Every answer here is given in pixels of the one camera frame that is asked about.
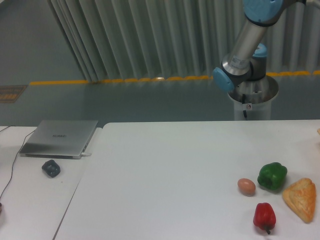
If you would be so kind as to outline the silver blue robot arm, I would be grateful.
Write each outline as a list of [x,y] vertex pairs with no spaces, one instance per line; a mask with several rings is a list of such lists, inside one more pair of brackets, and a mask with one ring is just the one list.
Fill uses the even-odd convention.
[[243,82],[266,76],[267,48],[261,44],[268,27],[280,19],[283,11],[295,3],[320,5],[318,0],[244,0],[245,21],[235,44],[222,62],[212,71],[218,87],[231,92]]

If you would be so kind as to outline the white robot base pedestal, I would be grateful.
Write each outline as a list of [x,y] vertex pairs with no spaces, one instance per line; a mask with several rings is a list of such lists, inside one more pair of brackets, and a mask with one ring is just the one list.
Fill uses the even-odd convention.
[[233,102],[234,120],[270,120],[272,101],[276,99],[278,92],[277,81],[267,75],[260,80],[242,82],[228,93]]

